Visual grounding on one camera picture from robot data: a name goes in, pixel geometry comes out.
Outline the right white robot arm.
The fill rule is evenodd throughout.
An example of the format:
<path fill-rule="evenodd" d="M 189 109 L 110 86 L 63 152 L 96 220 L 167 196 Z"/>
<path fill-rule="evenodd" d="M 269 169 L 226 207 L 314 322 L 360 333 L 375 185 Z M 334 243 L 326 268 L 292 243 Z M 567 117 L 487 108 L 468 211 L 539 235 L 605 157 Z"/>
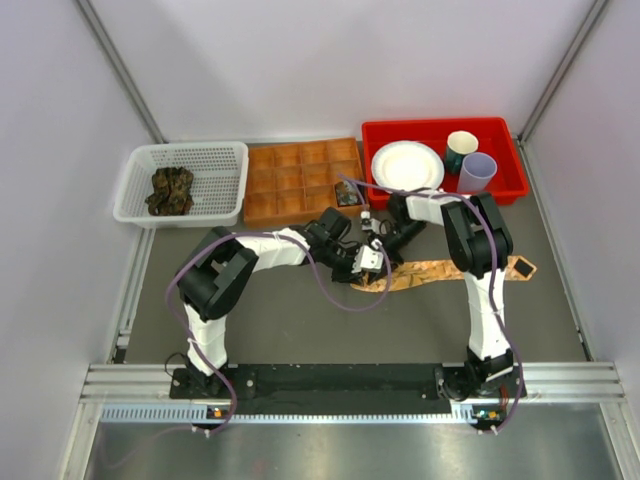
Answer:
<path fill-rule="evenodd" d="M 514 370 L 503 301 L 513 241 L 493 196 L 393 193 L 387 210 L 391 226 L 381 241 L 393 268 L 404 263 L 401 250 L 431 223 L 444 228 L 450 259 L 463 273 L 471 325 L 467 359 L 461 372 L 442 374 L 440 391 L 454 400 L 492 394 Z"/>

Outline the orange patterned tie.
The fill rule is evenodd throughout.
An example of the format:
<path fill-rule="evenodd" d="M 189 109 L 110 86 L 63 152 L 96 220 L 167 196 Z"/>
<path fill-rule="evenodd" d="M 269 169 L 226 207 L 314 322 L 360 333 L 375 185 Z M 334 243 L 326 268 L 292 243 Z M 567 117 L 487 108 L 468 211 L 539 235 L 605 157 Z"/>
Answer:
<path fill-rule="evenodd" d="M 529 281 L 537 266 L 521 255 L 508 257 L 506 281 Z M 406 262 L 392 273 L 390 291 L 402 291 L 434 282 L 463 280 L 463 273 L 452 260 L 425 260 Z"/>

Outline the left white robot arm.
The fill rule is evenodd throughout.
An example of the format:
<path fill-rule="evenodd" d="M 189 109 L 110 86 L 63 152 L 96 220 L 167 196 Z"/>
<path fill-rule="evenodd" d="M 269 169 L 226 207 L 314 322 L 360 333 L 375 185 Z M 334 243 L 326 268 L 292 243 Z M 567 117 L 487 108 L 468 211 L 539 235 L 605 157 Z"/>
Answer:
<path fill-rule="evenodd" d="M 179 292 L 186 313 L 188 351 L 186 369 L 194 387 L 216 396 L 226 387 L 222 368 L 226 318 L 238 303 L 252 274 L 284 266 L 319 264 L 331 270 L 339 283 L 357 283 L 368 272 L 391 272 L 382 242 L 342 242 L 351 221 L 333 207 L 319 219 L 273 232 L 231 233 L 213 228 L 170 286 Z"/>

